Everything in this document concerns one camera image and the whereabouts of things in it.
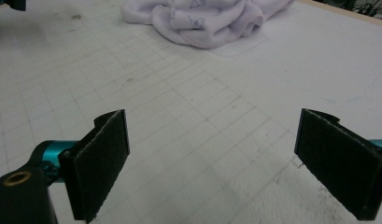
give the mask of white cloth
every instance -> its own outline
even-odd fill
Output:
[[[181,45],[215,49],[249,36],[294,0],[128,0],[121,7],[130,23],[151,24]]]

